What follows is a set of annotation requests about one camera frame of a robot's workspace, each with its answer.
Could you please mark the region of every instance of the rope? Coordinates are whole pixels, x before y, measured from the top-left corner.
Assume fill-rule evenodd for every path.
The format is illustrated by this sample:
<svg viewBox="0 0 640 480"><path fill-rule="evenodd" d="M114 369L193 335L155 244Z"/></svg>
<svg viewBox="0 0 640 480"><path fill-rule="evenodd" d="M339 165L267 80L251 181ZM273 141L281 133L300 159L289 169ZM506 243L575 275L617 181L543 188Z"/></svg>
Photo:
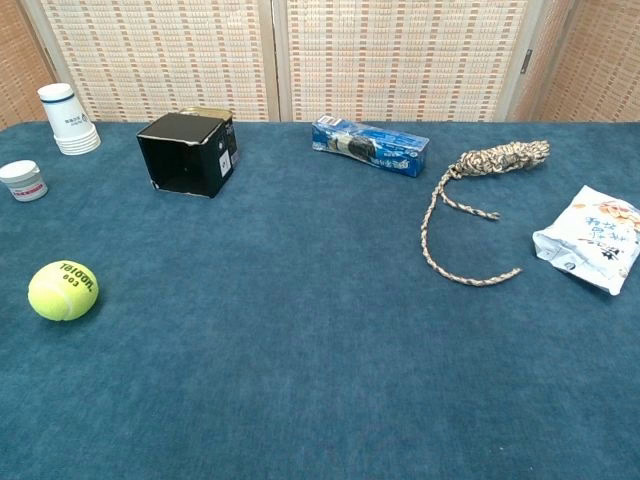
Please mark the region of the rope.
<svg viewBox="0 0 640 480"><path fill-rule="evenodd" d="M479 217L486 218L488 220L498 220L500 214L498 212L487 213L483 210L470 207L451 200L445 193L444 187L452 178L460 180L466 176L479 176L489 175L492 173L507 173L512 170L521 168L533 168L536 165L544 162L549 156L550 147L549 142L546 140L535 141L531 143L511 142L506 145L498 145L497 147L488 148L486 150L471 150L463 153L457 163L449 165L449 168L444 173L440 182L436 186L435 190L431 194L431 203L427 212L424 215L424 220L421 226L421 244L422 253L427 260L427 263L436 272L449 280L462 283L464 285L472 285L474 287L486 287L489 285L496 285L498 283L509 280L510 278L518 275L522 269L514 268L509 272L496 275L494 277L478 280L475 278L466 278L454 275L447 272L444 268L438 265L429 253L427 243L427 228L431 214L436 208L438 197L442 198L442 201L450 207L457 208L463 212L470 213L471 215L477 215Z"/></svg>

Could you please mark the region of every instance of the tennis ball logo text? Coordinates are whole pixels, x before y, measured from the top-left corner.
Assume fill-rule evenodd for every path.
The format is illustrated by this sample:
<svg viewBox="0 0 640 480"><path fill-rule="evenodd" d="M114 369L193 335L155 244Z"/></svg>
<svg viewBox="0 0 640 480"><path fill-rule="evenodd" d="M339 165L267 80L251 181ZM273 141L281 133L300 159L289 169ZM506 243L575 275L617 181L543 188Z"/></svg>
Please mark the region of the tennis ball logo text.
<svg viewBox="0 0 640 480"><path fill-rule="evenodd" d="M80 283L83 283L85 287L87 287L87 290L91 292L91 287L93 287L93 280L91 280L89 278L89 275L84 273L78 267L74 267L73 265L69 265L68 263L63 263L60 266L60 270L69 272L66 273L62 278L72 284L74 287L77 287L78 285L80 285Z"/></svg>

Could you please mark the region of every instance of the jar lid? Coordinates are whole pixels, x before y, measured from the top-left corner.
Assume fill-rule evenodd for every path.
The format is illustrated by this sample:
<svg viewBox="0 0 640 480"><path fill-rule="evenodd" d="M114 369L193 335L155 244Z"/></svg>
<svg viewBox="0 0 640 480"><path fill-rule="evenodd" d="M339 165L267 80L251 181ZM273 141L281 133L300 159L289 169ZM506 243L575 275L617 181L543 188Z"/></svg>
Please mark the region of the jar lid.
<svg viewBox="0 0 640 480"><path fill-rule="evenodd" d="M18 160L7 163L0 168L0 181L4 183L16 183L30 178L38 173L38 165L33 160Z"/></svg>

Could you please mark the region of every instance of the small white jar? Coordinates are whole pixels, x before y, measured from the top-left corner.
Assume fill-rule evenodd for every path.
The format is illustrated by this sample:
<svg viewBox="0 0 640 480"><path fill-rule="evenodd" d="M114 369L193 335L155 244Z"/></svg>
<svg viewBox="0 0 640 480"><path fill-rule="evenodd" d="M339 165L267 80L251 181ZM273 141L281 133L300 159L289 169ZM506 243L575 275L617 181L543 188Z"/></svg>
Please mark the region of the small white jar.
<svg viewBox="0 0 640 480"><path fill-rule="evenodd" d="M47 193L40 169L33 160L18 160L0 168L0 181L19 202L30 202Z"/></svg>

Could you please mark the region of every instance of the woven screen panel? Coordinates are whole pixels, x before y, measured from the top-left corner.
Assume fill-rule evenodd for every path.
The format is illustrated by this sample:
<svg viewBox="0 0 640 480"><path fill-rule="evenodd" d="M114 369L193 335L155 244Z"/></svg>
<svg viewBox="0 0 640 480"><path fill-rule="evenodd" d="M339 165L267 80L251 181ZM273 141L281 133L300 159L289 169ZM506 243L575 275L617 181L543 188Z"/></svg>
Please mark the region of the woven screen panel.
<svg viewBox="0 0 640 480"><path fill-rule="evenodd" d="M268 118L258 0L41 0L95 120L187 106Z"/></svg>
<svg viewBox="0 0 640 480"><path fill-rule="evenodd" d="M582 0L541 103L544 121L640 120L640 2Z"/></svg>
<svg viewBox="0 0 640 480"><path fill-rule="evenodd" d="M547 4L547 9L543 14L542 28L531 46L533 54L526 77L514 99L514 107L509 114L509 120L527 121L532 117L540 88L549 74L553 53L562 41L563 28L571 4L572 0L555 0Z"/></svg>
<svg viewBox="0 0 640 480"><path fill-rule="evenodd" d="M491 120L526 0L288 0L294 120Z"/></svg>
<svg viewBox="0 0 640 480"><path fill-rule="evenodd" d="M36 90L53 77L16 0L0 0L0 129L44 120Z"/></svg>

